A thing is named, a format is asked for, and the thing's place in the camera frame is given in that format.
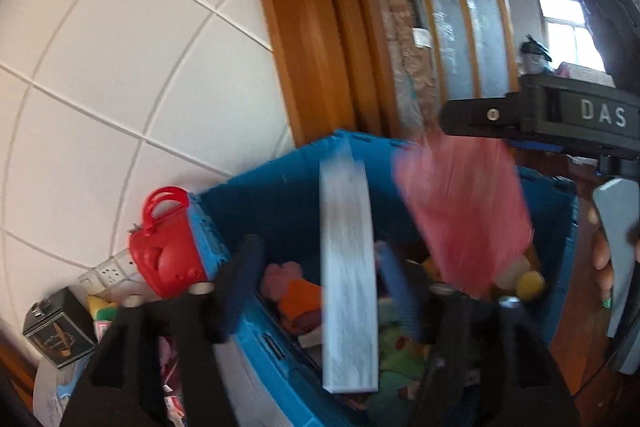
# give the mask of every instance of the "red blurred object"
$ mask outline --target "red blurred object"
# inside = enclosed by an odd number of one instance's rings
[[[178,205],[153,216],[163,201]],[[129,235],[129,253],[151,289],[161,298],[174,297],[207,280],[187,218],[189,197],[180,187],[162,187],[142,208],[142,227]]]
[[[533,230],[510,151],[500,140],[433,133],[398,158],[402,199],[442,279],[484,297]]]

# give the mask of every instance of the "finger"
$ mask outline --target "finger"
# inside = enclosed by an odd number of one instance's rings
[[[611,263],[607,264],[602,270],[598,270],[596,282],[600,287],[602,300],[606,301],[611,296],[611,289],[613,288],[613,266],[611,266]]]
[[[611,260],[609,243],[607,243],[607,238],[604,237],[602,229],[598,229],[593,233],[593,248],[591,250],[591,256],[593,266],[596,270],[602,270]]]
[[[600,216],[598,216],[598,211],[593,205],[591,205],[589,207],[589,210],[587,210],[587,221],[595,226],[598,226],[600,224]]]

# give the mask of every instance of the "red bag handle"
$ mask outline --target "red bag handle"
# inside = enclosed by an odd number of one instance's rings
[[[189,193],[180,187],[161,187],[146,197],[142,206],[142,230],[145,235],[151,233],[156,223],[154,210],[163,201],[177,201],[179,206],[189,206]]]

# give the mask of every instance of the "blue plastic object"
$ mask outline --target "blue plastic object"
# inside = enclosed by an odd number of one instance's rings
[[[305,278],[320,283],[319,166],[342,140],[364,162],[375,239],[397,245],[421,241],[392,180],[398,140],[338,131],[257,169],[192,196],[189,209],[201,255],[228,259],[242,238],[257,233],[268,263],[297,261]],[[558,325],[574,259],[577,204],[574,185],[520,169],[535,230],[534,245],[549,291],[530,310],[549,342]],[[259,296],[246,305],[239,345],[271,396],[294,426],[368,425],[363,413],[322,389],[320,368],[292,342]]]

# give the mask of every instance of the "window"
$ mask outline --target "window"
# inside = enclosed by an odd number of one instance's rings
[[[604,71],[602,58],[584,25],[580,3],[572,0],[539,1],[553,67],[557,68],[561,62],[570,62]]]

